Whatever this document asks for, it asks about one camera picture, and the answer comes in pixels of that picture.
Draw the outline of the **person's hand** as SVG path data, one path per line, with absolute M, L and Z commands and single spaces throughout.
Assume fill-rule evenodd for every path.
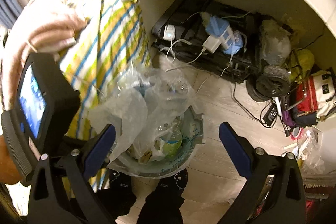
M 6 147 L 3 135 L 0 137 L 0 181 L 14 185 L 22 179 Z

